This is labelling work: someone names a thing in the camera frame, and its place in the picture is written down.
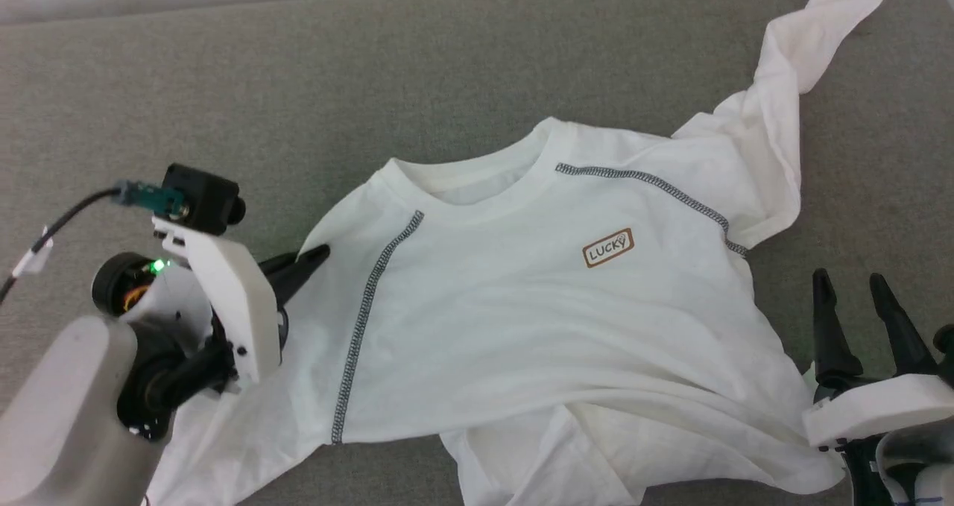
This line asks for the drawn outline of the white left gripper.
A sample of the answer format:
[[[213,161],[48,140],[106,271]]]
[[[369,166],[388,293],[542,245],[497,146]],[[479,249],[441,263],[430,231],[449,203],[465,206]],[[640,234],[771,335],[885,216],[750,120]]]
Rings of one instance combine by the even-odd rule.
[[[192,355],[218,319],[235,359],[233,385],[252,386],[275,373],[282,363],[277,306],[284,308],[328,259],[329,245],[257,264],[238,242],[152,221],[170,256],[141,299],[141,322],[170,333]]]

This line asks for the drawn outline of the white t-shirt with grey stitching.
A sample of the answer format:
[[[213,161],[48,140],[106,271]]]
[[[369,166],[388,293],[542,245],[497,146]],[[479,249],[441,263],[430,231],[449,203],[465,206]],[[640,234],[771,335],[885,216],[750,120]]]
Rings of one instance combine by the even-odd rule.
[[[752,85],[671,136],[555,118],[463,162],[389,160],[303,250],[279,369],[177,412],[153,506],[231,506],[316,449],[438,434],[467,506],[844,479],[745,255],[801,205],[800,97],[883,0],[768,24]]]

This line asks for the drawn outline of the grey fabric sofa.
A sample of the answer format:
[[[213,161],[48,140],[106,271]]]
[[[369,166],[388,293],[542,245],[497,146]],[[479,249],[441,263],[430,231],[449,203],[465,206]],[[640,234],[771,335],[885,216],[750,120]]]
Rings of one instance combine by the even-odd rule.
[[[293,0],[0,27],[0,279],[45,224],[181,162],[235,180],[232,234],[299,248],[389,157],[454,162],[544,118],[668,136],[746,89],[808,0]],[[883,0],[801,99],[802,211],[748,261],[806,367],[826,268],[866,373],[893,370],[868,277],[926,340],[954,323],[954,9]]]

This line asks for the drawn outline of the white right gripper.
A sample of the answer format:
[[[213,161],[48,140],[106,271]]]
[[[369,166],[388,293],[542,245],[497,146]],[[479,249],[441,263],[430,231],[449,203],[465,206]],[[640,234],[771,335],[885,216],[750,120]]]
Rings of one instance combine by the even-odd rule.
[[[895,378],[866,385],[837,315],[837,295],[825,269],[813,272],[813,364],[818,390],[846,390],[802,414],[811,447],[841,445],[954,417],[954,388],[934,375],[938,364],[885,277],[869,289],[887,332]]]

